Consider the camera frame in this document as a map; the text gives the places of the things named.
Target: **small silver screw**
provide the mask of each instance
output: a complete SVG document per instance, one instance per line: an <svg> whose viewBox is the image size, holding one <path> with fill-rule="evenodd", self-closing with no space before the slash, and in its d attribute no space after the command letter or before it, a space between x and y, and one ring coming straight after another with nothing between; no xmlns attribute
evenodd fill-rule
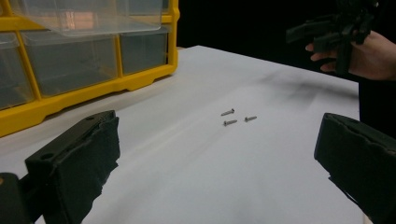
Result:
<svg viewBox="0 0 396 224"><path fill-rule="evenodd" d="M233 112L235 112L235 111L233 109L231 109L227 112L222 113L221 115L224 116L224 115L228 115L228 114L233 114Z"/></svg>
<svg viewBox="0 0 396 224"><path fill-rule="evenodd" d="M248 117L245 117L245 121L246 122L248 122L248 121L250 121L250 120L253 120L253 119L256 119L257 117L256 116L254 116L254 117L250 117L250 118L248 118Z"/></svg>
<svg viewBox="0 0 396 224"><path fill-rule="evenodd" d="M236 119L233 119L233 120L230 120L230 121L224 121L224 126L227 126L227 125L232 124L232 123L236 123Z"/></svg>

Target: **yellow plastic frame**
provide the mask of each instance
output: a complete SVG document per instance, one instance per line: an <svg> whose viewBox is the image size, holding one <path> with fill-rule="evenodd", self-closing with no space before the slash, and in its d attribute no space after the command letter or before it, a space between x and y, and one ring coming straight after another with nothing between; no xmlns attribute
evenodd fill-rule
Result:
<svg viewBox="0 0 396 224"><path fill-rule="evenodd" d="M122 72L120 38L116 37L116 55L118 77L104 83L96 84L76 91L43 98L35 81L35 75L27 56L21 30L40 30L44 27L12 13L8 0L0 0L3 13L0 16L0 32L14 32L20 41L18 51L21 55L24 69L32 86L35 99L31 103L0 110L0 137L41 123L46 116L57 113L71 105L86 102L93 98L116 91L134 91L150 85L155 79L171 75L177 69L177 21L180 17L178 0L169 0L168 11L162 15L162 24L171 27L168 34L167 64L148 69L132 76Z"/></svg>

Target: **white table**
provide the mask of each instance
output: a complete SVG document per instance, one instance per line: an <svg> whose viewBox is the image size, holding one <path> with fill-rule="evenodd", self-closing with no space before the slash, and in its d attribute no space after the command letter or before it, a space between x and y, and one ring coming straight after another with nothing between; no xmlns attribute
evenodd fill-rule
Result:
<svg viewBox="0 0 396 224"><path fill-rule="evenodd" d="M119 167L84 224L363 223L314 159L325 112L359 118L358 84L199 46L179 51L168 78L1 138L0 172L23 177L25 158L112 109Z"/></svg>

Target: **person's arm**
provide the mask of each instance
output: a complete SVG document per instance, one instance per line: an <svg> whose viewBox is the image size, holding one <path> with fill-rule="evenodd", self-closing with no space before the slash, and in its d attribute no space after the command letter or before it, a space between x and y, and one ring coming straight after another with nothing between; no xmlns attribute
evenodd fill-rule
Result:
<svg viewBox="0 0 396 224"><path fill-rule="evenodd" d="M349 73L371 80L396 80L396 44L381 34L372 31L362 45L351 43L353 46L349 64ZM314 45L305 48L313 51ZM337 50L314 53L312 61L337 57ZM320 67L323 72L334 72L335 62L325 63Z"/></svg>

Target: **gripper bolt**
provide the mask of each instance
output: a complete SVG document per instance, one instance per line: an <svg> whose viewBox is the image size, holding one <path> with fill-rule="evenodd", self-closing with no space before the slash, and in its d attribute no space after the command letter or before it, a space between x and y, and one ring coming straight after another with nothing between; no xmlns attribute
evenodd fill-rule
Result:
<svg viewBox="0 0 396 224"><path fill-rule="evenodd" d="M232 123L236 123L236 119L233 119L233 120L230 120L230 121L224 121L224 126L227 126L227 125L232 124Z"/></svg>
<svg viewBox="0 0 396 224"><path fill-rule="evenodd" d="M253 119L256 119L257 117L256 116L254 116L254 117L250 117L250 118L248 118L248 117L245 117L245 121L246 122L248 122L248 121L250 121L250 120L253 120Z"/></svg>
<svg viewBox="0 0 396 224"><path fill-rule="evenodd" d="M227 112L222 113L221 115L224 116L224 115L228 115L228 114L233 114L233 112L235 112L235 111L233 109L231 109Z"/></svg>

